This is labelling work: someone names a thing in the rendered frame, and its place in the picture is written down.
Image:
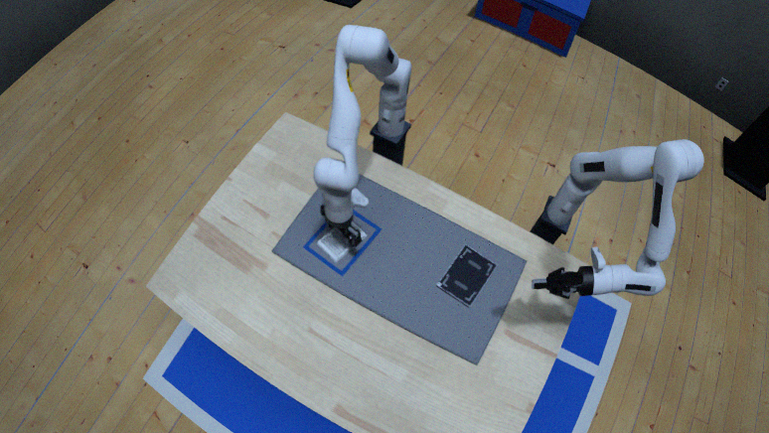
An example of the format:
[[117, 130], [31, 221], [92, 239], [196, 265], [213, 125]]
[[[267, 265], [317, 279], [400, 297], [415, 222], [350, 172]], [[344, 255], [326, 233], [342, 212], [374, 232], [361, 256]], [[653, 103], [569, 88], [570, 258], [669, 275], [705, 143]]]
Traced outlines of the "blue tape rectangle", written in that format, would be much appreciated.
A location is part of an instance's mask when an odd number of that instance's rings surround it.
[[351, 259], [351, 261], [345, 266], [345, 268], [341, 271], [339, 268], [337, 268], [335, 265], [330, 263], [328, 260], [326, 260], [324, 257], [322, 257], [320, 254], [318, 254], [316, 251], [314, 251], [312, 248], [309, 247], [309, 245], [315, 240], [315, 238], [323, 231], [323, 229], [327, 226], [327, 222], [325, 221], [324, 224], [316, 231], [316, 233], [307, 241], [307, 243], [303, 246], [306, 250], [308, 250], [311, 254], [313, 254], [315, 257], [317, 257], [319, 260], [324, 262], [326, 265], [328, 265], [330, 268], [332, 268], [334, 271], [336, 271], [338, 274], [343, 276], [348, 269], [354, 264], [354, 262], [359, 258], [359, 256], [365, 251], [365, 249], [370, 245], [370, 243], [375, 239], [375, 237], [380, 233], [382, 228], [365, 218], [364, 216], [360, 215], [356, 211], [354, 211], [354, 215], [373, 228], [376, 229], [376, 231], [373, 233], [373, 235], [367, 240], [367, 242], [362, 246], [362, 248], [356, 253], [356, 255]]

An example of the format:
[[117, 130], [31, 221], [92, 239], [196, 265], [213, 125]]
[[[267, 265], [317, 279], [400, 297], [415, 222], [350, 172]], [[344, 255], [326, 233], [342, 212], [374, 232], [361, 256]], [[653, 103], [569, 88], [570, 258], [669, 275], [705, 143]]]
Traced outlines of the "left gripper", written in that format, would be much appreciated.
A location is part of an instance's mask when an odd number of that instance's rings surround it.
[[591, 296], [593, 294], [594, 272], [591, 265], [580, 266], [577, 272], [566, 272], [564, 269], [564, 267], [556, 269], [548, 273], [544, 279], [533, 279], [532, 289], [546, 289], [549, 290], [550, 294], [565, 299], [569, 299], [570, 294], [576, 292], [579, 296]]

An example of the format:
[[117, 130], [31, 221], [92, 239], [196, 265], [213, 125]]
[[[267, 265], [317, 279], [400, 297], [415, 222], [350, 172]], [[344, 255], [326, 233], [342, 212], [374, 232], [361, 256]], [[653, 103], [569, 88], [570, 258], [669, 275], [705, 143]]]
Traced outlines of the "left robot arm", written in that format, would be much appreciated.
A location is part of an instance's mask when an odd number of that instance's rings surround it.
[[672, 209], [674, 188], [677, 182], [697, 176], [703, 162], [700, 148], [690, 140], [663, 142], [658, 147], [631, 146], [601, 153], [578, 153], [572, 158], [570, 174], [547, 208], [550, 220], [559, 225], [568, 223], [602, 180], [639, 182], [653, 179], [651, 223], [636, 272], [626, 264], [605, 265], [599, 248], [591, 247], [592, 295], [627, 292], [652, 296], [664, 289], [666, 278], [660, 262], [669, 257], [676, 232]]

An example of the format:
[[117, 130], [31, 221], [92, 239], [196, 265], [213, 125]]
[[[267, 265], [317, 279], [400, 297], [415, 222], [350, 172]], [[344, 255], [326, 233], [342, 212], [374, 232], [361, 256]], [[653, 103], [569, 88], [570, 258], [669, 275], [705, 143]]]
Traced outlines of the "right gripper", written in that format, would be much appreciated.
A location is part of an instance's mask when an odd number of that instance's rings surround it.
[[358, 246], [362, 242], [362, 238], [361, 238], [361, 232], [358, 229], [354, 230], [354, 228], [352, 227], [352, 220], [353, 220], [353, 217], [354, 217], [354, 210], [353, 210], [353, 214], [352, 214], [350, 219], [348, 219], [345, 222], [336, 223], [336, 222], [330, 221], [326, 217], [326, 214], [324, 214], [324, 212], [325, 212], [324, 205], [325, 205], [325, 203], [322, 206], [320, 206], [320, 214], [321, 214], [321, 216], [325, 217], [325, 221], [327, 222], [327, 227], [331, 227], [331, 226], [336, 227], [341, 232], [343, 237], [348, 240], [350, 248]]

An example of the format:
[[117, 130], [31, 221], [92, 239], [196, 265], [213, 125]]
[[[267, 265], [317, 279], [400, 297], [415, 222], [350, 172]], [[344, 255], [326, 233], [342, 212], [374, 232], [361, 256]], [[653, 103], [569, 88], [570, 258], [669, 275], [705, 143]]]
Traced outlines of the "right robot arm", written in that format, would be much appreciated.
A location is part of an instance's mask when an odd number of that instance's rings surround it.
[[354, 25], [340, 31], [327, 146], [345, 161], [322, 158], [314, 168], [314, 181], [324, 196], [326, 217], [336, 223], [350, 219], [353, 207], [364, 209], [369, 205], [368, 198], [356, 189], [361, 110], [350, 83], [350, 63], [365, 65], [378, 81], [384, 82], [380, 89], [378, 129], [386, 137], [398, 136], [403, 131], [411, 75], [411, 62], [398, 58], [384, 31]]

